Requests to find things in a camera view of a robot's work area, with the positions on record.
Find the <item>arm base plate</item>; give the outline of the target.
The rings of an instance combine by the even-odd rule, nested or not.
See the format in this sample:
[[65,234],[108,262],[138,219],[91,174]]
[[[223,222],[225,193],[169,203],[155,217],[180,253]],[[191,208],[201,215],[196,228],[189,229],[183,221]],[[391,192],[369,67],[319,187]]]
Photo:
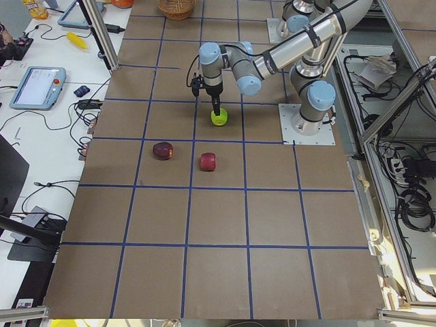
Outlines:
[[287,22],[282,18],[268,18],[266,24],[270,44],[278,44],[291,35]]
[[334,106],[325,111],[322,121],[309,122],[300,115],[300,104],[279,104],[279,118],[283,143],[288,145],[334,146],[332,126],[335,124]]

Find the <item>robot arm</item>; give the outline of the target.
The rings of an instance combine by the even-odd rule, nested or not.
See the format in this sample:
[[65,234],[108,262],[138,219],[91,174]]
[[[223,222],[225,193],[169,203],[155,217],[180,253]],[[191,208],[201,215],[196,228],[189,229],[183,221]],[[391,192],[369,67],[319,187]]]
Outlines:
[[290,36],[260,54],[253,53],[249,42],[201,45],[198,55],[201,74],[187,82],[194,96],[204,89],[211,97],[213,114],[221,114],[223,69],[230,69],[239,91],[252,96],[262,88],[262,81],[291,65],[290,80],[301,100],[292,128],[304,136],[320,130],[325,114],[334,104],[336,91],[323,77],[335,58],[346,34],[366,15],[371,1],[303,1],[305,13],[297,23],[287,12],[283,18]]
[[332,1],[329,0],[289,0],[283,5],[282,16],[276,28],[281,38],[287,38],[303,28],[320,14]]

